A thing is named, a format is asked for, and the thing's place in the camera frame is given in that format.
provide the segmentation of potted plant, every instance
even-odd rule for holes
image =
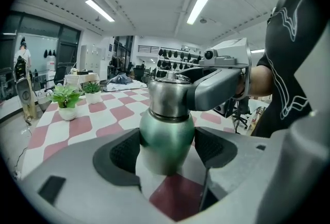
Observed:
[[[101,101],[100,85],[95,82],[89,82],[84,86],[84,92],[86,95],[86,102],[88,104],[96,104]]]
[[[80,95],[75,87],[55,86],[49,99],[58,103],[58,113],[62,119],[72,120],[77,116],[76,104],[81,100]]]

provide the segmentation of checkered tablecloth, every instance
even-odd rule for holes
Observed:
[[[85,99],[80,101],[77,118],[70,122],[59,116],[57,104],[50,104],[31,136],[22,177],[68,145],[139,127],[141,116],[149,107],[148,89],[103,93],[101,98],[103,101],[94,105],[88,105]],[[191,114],[195,126],[234,131],[232,120],[214,111]],[[136,174],[141,179],[143,195],[172,219],[182,220],[198,212],[205,167],[194,144],[177,174],[166,177],[151,173],[140,155]]]

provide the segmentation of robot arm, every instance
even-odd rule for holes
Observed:
[[[243,94],[248,95],[251,76],[251,53],[246,38],[225,41],[204,52],[200,67],[179,72],[190,78],[193,86],[187,92],[188,109],[208,111],[234,97],[239,76],[245,73]]]

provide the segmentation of metal lid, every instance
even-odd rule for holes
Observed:
[[[164,78],[156,78],[158,82],[173,83],[173,84],[191,84],[190,78],[177,74],[174,71],[168,71]]]

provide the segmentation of black clothing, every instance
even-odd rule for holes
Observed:
[[[294,73],[316,45],[328,21],[320,0],[279,0],[267,26],[258,65],[273,73],[273,99],[252,135],[270,137],[311,111]]]

